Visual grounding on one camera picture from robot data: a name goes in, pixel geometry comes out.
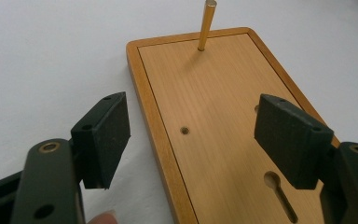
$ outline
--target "brass pin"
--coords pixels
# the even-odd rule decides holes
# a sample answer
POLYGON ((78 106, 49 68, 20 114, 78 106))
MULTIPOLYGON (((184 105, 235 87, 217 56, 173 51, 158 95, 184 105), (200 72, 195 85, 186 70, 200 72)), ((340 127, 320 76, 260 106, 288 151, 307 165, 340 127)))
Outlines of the brass pin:
POLYGON ((199 51, 205 50, 206 39, 208 37, 209 29, 211 29, 211 23, 216 6, 217 3, 214 0, 205 1, 205 9, 200 32, 199 51))

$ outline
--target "wood grain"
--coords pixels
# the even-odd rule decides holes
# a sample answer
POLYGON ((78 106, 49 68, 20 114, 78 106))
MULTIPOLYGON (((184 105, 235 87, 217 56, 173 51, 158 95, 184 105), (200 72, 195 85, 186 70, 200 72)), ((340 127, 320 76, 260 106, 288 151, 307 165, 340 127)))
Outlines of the wood grain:
POLYGON ((295 190, 254 140, 260 93, 322 120, 248 28, 130 42, 129 67, 177 223, 289 223, 264 173, 273 171, 299 223, 322 223, 319 191, 295 190), (181 128, 187 127, 188 134, 181 128))

